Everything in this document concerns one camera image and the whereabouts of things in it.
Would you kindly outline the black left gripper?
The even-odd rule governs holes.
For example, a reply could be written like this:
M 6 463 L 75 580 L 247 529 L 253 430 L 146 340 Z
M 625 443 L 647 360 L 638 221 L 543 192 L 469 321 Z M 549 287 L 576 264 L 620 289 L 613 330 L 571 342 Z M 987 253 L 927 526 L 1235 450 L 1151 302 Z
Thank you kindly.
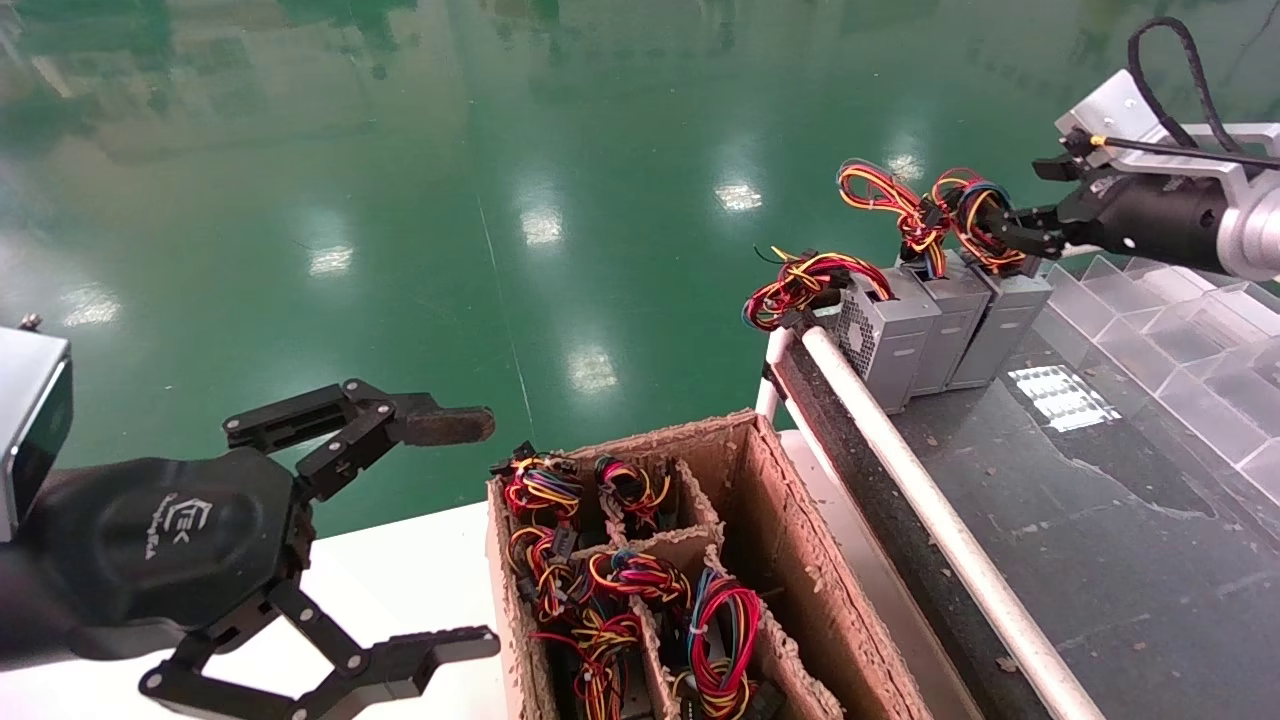
M 312 510 L 251 448 L 56 471 L 20 525 L 20 659 L 118 661 L 177 646 L 140 693 L 197 719 L 355 719 L 424 694 L 447 664 L 495 656 L 489 626 L 358 646 L 300 588 Z M 283 618 L 330 665 L 297 698 L 206 676 Z

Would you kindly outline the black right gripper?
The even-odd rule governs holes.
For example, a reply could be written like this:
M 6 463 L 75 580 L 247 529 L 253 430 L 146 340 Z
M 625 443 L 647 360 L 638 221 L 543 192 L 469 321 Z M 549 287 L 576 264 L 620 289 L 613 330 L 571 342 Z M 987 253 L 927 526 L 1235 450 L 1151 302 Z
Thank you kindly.
M 1060 152 L 1037 158 L 1042 181 L 1082 182 L 1084 158 Z M 1219 182 L 1204 178 L 1100 178 L 1080 184 L 1056 206 L 991 208 L 986 232 L 1001 247 L 1059 260 L 1070 245 L 1144 258 L 1190 269 L 1221 269 L 1220 222 L 1228 209 Z

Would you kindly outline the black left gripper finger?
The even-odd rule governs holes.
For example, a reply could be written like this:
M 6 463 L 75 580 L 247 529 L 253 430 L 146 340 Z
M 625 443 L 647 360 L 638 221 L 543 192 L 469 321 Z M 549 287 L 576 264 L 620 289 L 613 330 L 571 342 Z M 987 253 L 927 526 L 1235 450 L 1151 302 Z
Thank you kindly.
M 486 406 L 443 407 L 430 393 L 388 393 L 348 379 L 229 416 L 229 448 L 270 455 L 321 438 L 294 466 L 306 500 L 328 501 L 397 445 L 480 443 L 495 429 Z

